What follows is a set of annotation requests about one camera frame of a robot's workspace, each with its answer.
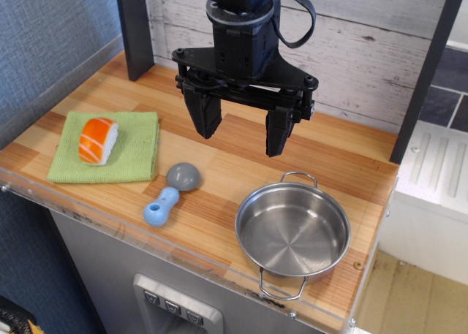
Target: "dark tile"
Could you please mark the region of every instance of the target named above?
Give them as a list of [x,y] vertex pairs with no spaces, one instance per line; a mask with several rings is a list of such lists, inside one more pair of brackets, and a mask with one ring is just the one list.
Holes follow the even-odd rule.
[[445,48],[432,84],[468,92],[468,52]]
[[453,118],[452,125],[453,129],[459,131],[468,132],[468,96],[463,96],[460,102],[460,106],[456,111],[455,117]]
[[419,119],[439,126],[448,126],[460,94],[430,87]]

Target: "beige floor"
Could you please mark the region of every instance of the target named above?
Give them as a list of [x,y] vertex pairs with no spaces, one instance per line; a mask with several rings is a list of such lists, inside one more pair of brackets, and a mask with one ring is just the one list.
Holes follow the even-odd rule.
[[468,334],[468,286],[379,252],[356,318],[372,334]]

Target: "light blue spoon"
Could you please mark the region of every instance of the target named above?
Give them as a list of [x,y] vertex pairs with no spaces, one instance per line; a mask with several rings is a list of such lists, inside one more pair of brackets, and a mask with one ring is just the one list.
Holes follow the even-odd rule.
[[146,223],[160,227],[169,218],[170,210],[177,203],[180,191],[189,191],[197,188],[202,181],[200,171],[187,162],[172,166],[166,175],[167,188],[161,191],[157,200],[147,204],[143,211]]

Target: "metal pot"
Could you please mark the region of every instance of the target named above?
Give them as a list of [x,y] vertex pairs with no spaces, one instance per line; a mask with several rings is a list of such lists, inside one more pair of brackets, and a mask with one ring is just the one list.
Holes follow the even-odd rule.
[[[305,175],[314,185],[284,182]],[[327,276],[350,245],[350,222],[334,198],[317,188],[304,172],[287,172],[278,183],[252,192],[239,206],[235,234],[255,267],[260,290],[277,300],[296,300],[307,283]],[[264,271],[273,278],[301,279],[296,296],[278,297],[263,286]]]

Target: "black pole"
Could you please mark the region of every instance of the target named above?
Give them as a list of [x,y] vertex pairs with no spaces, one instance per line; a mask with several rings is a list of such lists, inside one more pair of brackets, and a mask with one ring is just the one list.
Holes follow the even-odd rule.
[[146,0],[117,0],[130,80],[154,65]]
[[409,103],[407,113],[401,125],[395,147],[393,148],[393,153],[390,157],[391,162],[401,164],[403,160],[404,152],[410,142],[412,132],[419,117],[419,112],[426,99],[437,65],[444,52],[462,1],[463,0],[445,0],[426,60],[424,61],[418,82],[416,83],[415,91],[412,94],[411,102]]

